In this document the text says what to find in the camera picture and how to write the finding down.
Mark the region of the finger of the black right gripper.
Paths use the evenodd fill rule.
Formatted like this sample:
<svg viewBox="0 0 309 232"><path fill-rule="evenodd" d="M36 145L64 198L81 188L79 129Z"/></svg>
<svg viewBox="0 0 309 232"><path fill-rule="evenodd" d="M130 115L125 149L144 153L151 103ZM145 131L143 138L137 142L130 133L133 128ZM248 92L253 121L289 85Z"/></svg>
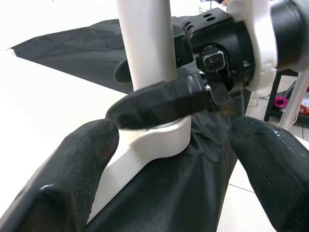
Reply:
<svg viewBox="0 0 309 232"><path fill-rule="evenodd" d="M213 110L212 88L200 74L136 90L112 105L106 118L122 130L150 129L204 109Z"/></svg>
<svg viewBox="0 0 309 232"><path fill-rule="evenodd" d="M121 85L132 84L132 78L127 58L117 64L113 73L113 77L116 83L118 84Z"/></svg>

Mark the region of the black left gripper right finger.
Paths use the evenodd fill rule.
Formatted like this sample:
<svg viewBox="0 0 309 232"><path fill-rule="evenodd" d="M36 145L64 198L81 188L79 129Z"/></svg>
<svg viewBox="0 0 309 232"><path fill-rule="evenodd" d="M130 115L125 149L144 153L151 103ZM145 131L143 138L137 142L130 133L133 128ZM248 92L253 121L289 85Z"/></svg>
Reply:
<svg viewBox="0 0 309 232"><path fill-rule="evenodd" d="M241 117L229 140L271 225L278 232L309 230L309 151L289 131Z"/></svg>

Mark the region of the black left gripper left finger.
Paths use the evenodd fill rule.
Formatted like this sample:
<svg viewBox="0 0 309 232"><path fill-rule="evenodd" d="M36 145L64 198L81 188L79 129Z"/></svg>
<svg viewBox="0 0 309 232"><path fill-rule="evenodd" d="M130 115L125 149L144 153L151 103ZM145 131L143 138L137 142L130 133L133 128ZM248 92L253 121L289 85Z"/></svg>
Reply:
<svg viewBox="0 0 309 232"><path fill-rule="evenodd" d="M101 175L118 144L117 126L105 119L67 135L5 211L1 231L83 231Z"/></svg>

